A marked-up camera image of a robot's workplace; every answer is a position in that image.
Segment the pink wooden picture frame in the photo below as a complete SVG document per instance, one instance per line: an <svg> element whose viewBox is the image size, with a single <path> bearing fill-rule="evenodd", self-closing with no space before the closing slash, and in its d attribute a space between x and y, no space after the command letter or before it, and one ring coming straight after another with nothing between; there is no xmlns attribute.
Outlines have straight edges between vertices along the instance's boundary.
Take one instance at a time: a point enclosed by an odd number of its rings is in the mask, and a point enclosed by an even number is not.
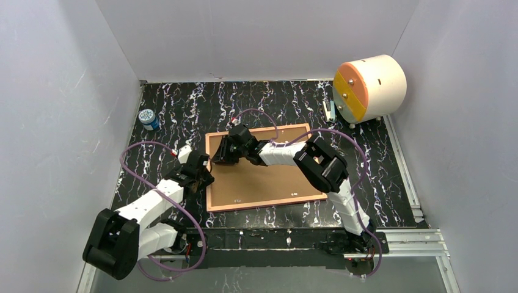
<svg viewBox="0 0 518 293"><path fill-rule="evenodd" d="M310 138L309 124L207 133L214 182L206 189L209 212L325 200L295 163Z"/></svg>

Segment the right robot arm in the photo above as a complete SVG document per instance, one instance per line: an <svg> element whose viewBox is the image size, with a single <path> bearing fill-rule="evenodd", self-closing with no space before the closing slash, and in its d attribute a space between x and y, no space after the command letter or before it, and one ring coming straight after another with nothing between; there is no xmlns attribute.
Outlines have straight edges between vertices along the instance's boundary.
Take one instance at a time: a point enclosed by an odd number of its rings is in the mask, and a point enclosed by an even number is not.
<svg viewBox="0 0 518 293"><path fill-rule="evenodd" d="M322 137L318 129L307 132L309 139L297 137L290 142L259 140L243 124L231 128L223 136L213 156L219 165L235 165L247 159L253 165L297 166L308 182L327 195L340 215L348 242L359 251L376 248L382 251L376 226L360 206L354 194L357 184L351 184L346 159Z"/></svg>

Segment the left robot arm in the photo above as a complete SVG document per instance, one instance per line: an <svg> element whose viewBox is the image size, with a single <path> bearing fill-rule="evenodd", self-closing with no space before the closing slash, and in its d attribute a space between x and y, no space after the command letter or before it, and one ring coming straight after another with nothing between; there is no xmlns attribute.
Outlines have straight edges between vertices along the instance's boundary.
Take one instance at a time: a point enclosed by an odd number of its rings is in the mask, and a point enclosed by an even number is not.
<svg viewBox="0 0 518 293"><path fill-rule="evenodd" d="M214 181L208 154L184 146L178 160L177 168L136 201L99 212L82 253L86 263L122 280L141 259L174 246L179 227L154 221L172 206L182 211L183 200Z"/></svg>

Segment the blue lidded small jar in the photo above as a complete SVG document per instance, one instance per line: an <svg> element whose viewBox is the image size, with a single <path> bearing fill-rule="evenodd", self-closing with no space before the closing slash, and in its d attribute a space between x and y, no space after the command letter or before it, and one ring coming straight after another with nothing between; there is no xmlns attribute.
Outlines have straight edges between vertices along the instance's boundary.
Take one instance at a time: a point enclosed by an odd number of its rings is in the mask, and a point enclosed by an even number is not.
<svg viewBox="0 0 518 293"><path fill-rule="evenodd" d="M142 123L144 128L148 131L155 131L159 129L160 124L155 115L155 112L151 109L143 109L137 115L139 121Z"/></svg>

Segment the white cylindrical drawer unit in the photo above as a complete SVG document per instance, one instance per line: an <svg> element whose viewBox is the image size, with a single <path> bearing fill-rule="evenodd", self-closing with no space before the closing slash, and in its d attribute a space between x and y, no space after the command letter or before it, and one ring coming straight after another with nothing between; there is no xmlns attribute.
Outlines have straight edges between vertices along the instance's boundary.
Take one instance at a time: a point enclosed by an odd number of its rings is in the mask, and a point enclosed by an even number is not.
<svg viewBox="0 0 518 293"><path fill-rule="evenodd" d="M337 112L354 128L398 110L406 97L407 79L399 63L383 54L341 64L332 90Z"/></svg>

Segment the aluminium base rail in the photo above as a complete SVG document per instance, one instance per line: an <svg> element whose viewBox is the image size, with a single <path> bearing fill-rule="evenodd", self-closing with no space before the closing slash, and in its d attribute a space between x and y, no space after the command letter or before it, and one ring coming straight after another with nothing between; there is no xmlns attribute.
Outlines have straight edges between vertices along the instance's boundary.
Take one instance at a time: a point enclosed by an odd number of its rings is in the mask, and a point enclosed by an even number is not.
<svg viewBox="0 0 518 293"><path fill-rule="evenodd" d="M333 228L208 229L202 265L167 279L150 261L117 281L87 266L79 292L459 292L438 229L381 229L382 257L347 253Z"/></svg>

